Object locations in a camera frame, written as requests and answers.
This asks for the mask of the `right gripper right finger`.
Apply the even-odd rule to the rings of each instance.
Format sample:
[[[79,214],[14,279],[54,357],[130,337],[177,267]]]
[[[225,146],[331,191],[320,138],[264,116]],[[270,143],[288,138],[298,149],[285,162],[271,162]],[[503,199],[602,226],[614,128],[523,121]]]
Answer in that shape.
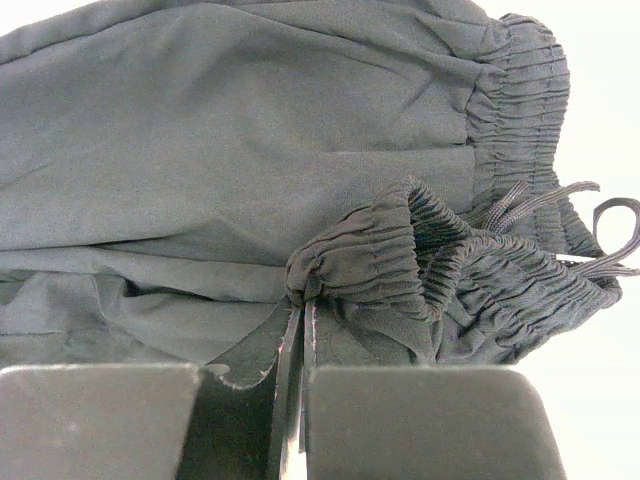
[[[329,305],[304,313],[310,479],[563,479],[542,399],[500,367],[354,365]]]

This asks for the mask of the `black trousers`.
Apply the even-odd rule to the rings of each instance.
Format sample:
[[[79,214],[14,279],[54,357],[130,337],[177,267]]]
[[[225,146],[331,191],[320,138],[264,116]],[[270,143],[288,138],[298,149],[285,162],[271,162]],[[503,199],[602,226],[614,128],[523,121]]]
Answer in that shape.
[[[1,40],[1,361],[514,363],[626,274],[554,154],[552,32],[470,1],[100,1]]]

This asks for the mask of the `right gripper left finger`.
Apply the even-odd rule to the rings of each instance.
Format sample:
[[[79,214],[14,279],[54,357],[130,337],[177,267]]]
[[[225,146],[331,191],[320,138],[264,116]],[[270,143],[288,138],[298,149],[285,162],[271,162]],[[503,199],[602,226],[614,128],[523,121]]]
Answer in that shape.
[[[302,313],[189,363],[1,372],[5,479],[289,479],[299,446]]]

